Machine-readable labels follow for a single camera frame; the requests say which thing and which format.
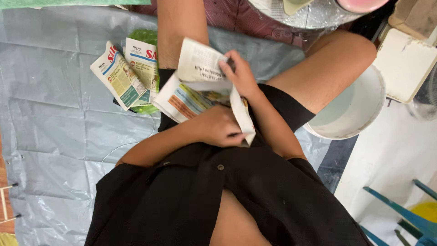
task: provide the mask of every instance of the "cardboard box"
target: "cardboard box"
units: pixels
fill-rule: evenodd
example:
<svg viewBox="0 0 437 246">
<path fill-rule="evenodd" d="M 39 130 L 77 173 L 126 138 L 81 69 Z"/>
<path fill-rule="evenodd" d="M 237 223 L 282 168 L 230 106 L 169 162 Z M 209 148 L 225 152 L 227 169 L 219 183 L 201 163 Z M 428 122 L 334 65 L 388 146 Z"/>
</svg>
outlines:
<svg viewBox="0 0 437 246">
<path fill-rule="evenodd" d="M 417 39 L 427 39 L 437 26 L 437 0 L 399 0 L 388 23 Z"/>
</svg>

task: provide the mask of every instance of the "leg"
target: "leg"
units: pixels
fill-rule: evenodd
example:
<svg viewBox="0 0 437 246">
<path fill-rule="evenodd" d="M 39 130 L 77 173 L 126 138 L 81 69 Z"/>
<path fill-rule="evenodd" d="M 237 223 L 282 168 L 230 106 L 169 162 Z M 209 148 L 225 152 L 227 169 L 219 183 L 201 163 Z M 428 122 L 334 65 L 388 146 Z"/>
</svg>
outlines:
<svg viewBox="0 0 437 246">
<path fill-rule="evenodd" d="M 176 69 L 184 37 L 209 44 L 203 0 L 158 0 L 160 68 Z"/>
<path fill-rule="evenodd" d="M 307 59 L 266 84 L 317 114 L 370 66 L 376 48 L 364 37 L 337 30 L 315 42 L 306 55 Z"/>
</svg>

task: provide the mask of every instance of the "white cable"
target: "white cable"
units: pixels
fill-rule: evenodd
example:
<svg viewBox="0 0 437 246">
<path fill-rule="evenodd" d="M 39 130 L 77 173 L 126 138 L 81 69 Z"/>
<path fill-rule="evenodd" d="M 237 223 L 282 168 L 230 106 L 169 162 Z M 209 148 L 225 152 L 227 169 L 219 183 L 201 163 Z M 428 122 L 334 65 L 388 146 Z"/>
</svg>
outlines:
<svg viewBox="0 0 437 246">
<path fill-rule="evenodd" d="M 153 135 L 153 132 L 155 132 L 155 127 L 156 127 L 156 126 L 155 126 L 155 120 L 153 119 L 153 116 L 150 116 L 150 118 L 151 118 L 152 121 L 153 121 L 153 130 L 152 130 L 152 132 L 150 133 L 150 135 L 149 135 L 148 137 L 146 137 L 146 138 L 151 137 L 151 136 Z M 109 154 L 107 154 L 107 155 L 105 156 L 105 158 L 103 158 L 103 160 L 100 162 L 100 168 L 101 168 L 101 170 L 102 170 L 102 172 L 103 172 L 104 174 L 105 174 L 105 172 L 104 172 L 104 170 L 103 170 L 102 163 L 103 163 L 103 161 L 106 159 L 106 157 L 108 157 L 110 154 L 112 154 L 112 152 L 118 150 L 119 148 L 121 148 L 121 147 L 123 147 L 123 146 L 126 146 L 126 145 L 129 145 L 129 144 L 123 144 L 123 145 L 121 145 L 121 146 L 116 147 L 113 151 L 109 152 Z"/>
</svg>

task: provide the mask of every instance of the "green plastic bag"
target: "green plastic bag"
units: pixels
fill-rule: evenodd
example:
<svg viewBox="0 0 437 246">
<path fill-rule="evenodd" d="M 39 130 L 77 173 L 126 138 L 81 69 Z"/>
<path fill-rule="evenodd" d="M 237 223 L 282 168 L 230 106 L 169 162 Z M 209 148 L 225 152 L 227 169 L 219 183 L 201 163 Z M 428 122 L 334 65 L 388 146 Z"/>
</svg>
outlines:
<svg viewBox="0 0 437 246">
<path fill-rule="evenodd" d="M 157 45 L 158 44 L 158 33 L 153 30 L 147 30 L 147 29 L 136 29 L 129 35 L 130 39 L 135 39 L 144 43 Z M 159 54 L 157 53 L 157 63 L 159 64 Z M 160 86 L 160 78 L 158 76 L 158 79 L 156 80 L 156 87 L 159 88 Z M 157 109 L 153 105 L 146 105 L 146 106 L 139 106 L 139 107 L 131 107 L 133 111 L 140 113 L 140 114 L 153 114 L 155 112 L 158 112 L 159 109 Z"/>
</svg>

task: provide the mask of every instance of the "gray tarp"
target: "gray tarp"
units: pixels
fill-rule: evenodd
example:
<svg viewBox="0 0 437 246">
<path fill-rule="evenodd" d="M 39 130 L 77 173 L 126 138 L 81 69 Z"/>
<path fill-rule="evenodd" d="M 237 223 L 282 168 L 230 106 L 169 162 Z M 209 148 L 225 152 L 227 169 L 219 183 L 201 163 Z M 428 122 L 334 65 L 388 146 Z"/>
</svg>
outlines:
<svg viewBox="0 0 437 246">
<path fill-rule="evenodd" d="M 159 114 L 125 112 L 91 72 L 107 40 L 120 45 L 156 18 L 108 7 L 48 7 L 0 13 L 0 127 L 21 245 L 83 245 L 95 184 L 159 126 Z M 211 46 L 237 49 L 265 81 L 304 59 L 282 43 L 209 28 Z M 330 141 L 297 134 L 318 168 Z"/>
</svg>

